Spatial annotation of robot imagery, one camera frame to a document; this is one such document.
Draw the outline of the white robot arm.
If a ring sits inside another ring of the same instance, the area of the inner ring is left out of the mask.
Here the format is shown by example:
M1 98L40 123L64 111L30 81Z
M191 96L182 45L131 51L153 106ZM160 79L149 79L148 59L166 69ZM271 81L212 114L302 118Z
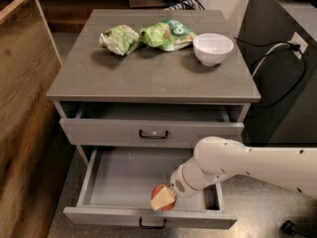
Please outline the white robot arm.
M317 197L317 149L247 147L219 137L200 140L192 157L158 185L151 199L153 210L170 210L176 201L235 175Z

